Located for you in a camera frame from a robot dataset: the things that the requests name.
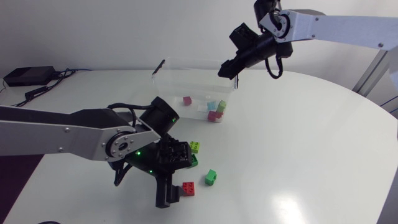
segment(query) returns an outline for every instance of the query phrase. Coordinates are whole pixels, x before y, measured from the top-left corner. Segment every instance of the green toy block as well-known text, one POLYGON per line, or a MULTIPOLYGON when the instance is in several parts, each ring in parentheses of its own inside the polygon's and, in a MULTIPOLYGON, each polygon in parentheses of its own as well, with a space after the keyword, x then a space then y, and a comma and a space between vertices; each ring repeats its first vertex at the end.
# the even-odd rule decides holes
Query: green toy block
POLYGON ((221 100, 220 103, 218 104, 217 112, 223 113, 225 108, 226 108, 226 102, 224 100, 221 100))
POLYGON ((192 153, 198 153, 199 152, 199 147, 200 147, 200 143, 199 142, 191 142, 189 144, 189 146, 191 147, 192 153))
POLYGON ((214 181, 217 178, 216 171, 214 170, 209 170, 209 173, 207 173, 206 178, 205 178, 205 184, 212 186, 214 184, 214 181))
POLYGON ((197 157, 194 154, 192 154, 192 165, 190 167, 188 167, 188 168, 197 166, 198 164, 199 164, 199 162, 198 162, 197 157))

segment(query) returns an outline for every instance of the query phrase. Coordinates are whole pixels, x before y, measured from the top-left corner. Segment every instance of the black power adapter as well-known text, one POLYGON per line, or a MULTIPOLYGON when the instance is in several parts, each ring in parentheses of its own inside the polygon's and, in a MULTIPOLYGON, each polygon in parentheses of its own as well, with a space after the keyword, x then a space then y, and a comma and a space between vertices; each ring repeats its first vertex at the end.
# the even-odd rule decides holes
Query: black power adapter
POLYGON ((47 85, 54 72, 53 66, 17 68, 4 81, 9 86, 47 85))

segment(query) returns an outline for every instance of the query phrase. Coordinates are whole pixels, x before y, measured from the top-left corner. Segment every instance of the pink toy block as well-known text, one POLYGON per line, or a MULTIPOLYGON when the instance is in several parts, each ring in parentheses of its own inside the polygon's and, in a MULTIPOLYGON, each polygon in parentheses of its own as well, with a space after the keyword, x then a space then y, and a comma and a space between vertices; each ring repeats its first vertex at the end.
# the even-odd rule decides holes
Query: pink toy block
POLYGON ((216 121, 216 118, 217 118, 217 112, 209 111, 209 114, 207 115, 207 119, 209 121, 216 121))
POLYGON ((185 106, 191 105, 191 103, 192 103, 192 99, 191 99, 190 96, 184 96, 184 97, 182 98, 182 100, 184 101, 184 105, 185 105, 185 106))
POLYGON ((224 115, 224 113, 216 112, 216 118, 221 118, 223 115, 224 115))

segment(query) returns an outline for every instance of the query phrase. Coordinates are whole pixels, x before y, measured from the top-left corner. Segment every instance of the black cable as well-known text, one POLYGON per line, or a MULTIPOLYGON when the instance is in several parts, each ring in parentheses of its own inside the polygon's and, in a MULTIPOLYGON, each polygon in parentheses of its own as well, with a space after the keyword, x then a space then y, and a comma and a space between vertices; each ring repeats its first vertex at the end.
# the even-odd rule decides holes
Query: black cable
POLYGON ((39 93, 39 94, 33 96, 33 97, 32 97, 31 99, 29 99, 29 100, 24 100, 24 101, 22 101, 22 102, 20 102, 20 103, 17 103, 17 104, 11 105, 11 106, 16 106, 16 107, 25 106, 28 102, 32 101, 33 99, 36 99, 37 97, 39 97, 39 96, 41 96, 41 95, 46 94, 47 92, 49 92, 50 90, 52 90, 54 87, 56 87, 59 83, 61 83, 62 80, 64 80, 64 79, 70 77, 71 75, 73 75, 74 73, 76 73, 76 72, 79 71, 79 70, 89 70, 89 71, 91 71, 90 69, 85 69, 85 68, 79 68, 79 69, 69 69, 69 68, 67 68, 66 70, 61 71, 61 72, 54 72, 55 75, 56 75, 56 74, 62 74, 62 76, 61 76, 53 85, 48 86, 48 89, 47 89, 47 90, 45 90, 45 91, 43 91, 42 93, 39 93))
POLYGON ((274 12, 275 10, 271 10, 271 12, 269 12, 269 19, 271 20, 272 24, 276 27, 277 30, 281 30, 282 23, 276 21, 274 12))
POLYGON ((269 68, 269 62, 268 62, 268 58, 266 58, 266 68, 267 71, 269 73, 269 75, 274 78, 274 79, 278 79, 282 76, 283 72, 284 72, 284 66, 282 65, 282 59, 280 57, 276 57, 276 64, 278 64, 278 68, 279 68, 279 73, 278 76, 274 75, 273 72, 271 71, 271 69, 269 68))
POLYGON ((56 221, 45 221, 45 222, 41 222, 39 224, 61 224, 61 223, 56 222, 56 221))
POLYGON ((137 105, 129 105, 125 103, 114 103, 108 106, 109 109, 115 109, 115 108, 128 108, 128 109, 134 109, 134 110, 148 110, 152 109, 154 106, 148 105, 148 106, 137 106, 137 105))
POLYGON ((0 93, 1 93, 3 90, 6 89, 6 86, 4 85, 4 80, 2 80, 2 86, 3 86, 3 88, 0 90, 0 93))
POLYGON ((398 98, 398 96, 391 98, 390 100, 388 100, 387 102, 383 103, 383 104, 380 105, 380 106, 384 106, 384 105, 388 104, 389 102, 391 102, 392 100, 394 100, 394 99, 396 99, 396 98, 398 98))
POLYGON ((109 105, 107 108, 109 108, 109 109, 116 109, 116 108, 129 109, 130 112, 131 112, 131 115, 132 115, 132 124, 131 124, 131 126, 135 127, 136 126, 136 121, 137 121, 137 115, 136 115, 136 112, 134 112, 134 109, 135 110, 148 110, 148 109, 151 109, 153 107, 154 106, 152 106, 152 105, 137 106, 137 105, 128 105, 128 104, 125 104, 125 103, 114 103, 114 104, 109 105))
POLYGON ((395 108, 394 110, 390 111, 389 113, 395 112, 396 110, 398 110, 398 108, 395 108))

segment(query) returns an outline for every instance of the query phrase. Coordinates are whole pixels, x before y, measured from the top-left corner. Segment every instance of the yellow-green toy block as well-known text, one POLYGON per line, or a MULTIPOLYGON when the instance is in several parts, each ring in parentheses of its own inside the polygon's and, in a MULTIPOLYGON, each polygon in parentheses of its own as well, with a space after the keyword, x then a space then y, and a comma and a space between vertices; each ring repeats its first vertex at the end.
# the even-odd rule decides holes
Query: yellow-green toy block
POLYGON ((225 108, 226 108, 226 102, 224 100, 221 100, 220 103, 218 104, 217 112, 222 113, 224 112, 225 108))
POLYGON ((191 147, 192 153, 198 153, 199 152, 199 148, 200 148, 200 143, 199 142, 191 142, 189 144, 189 146, 191 147))

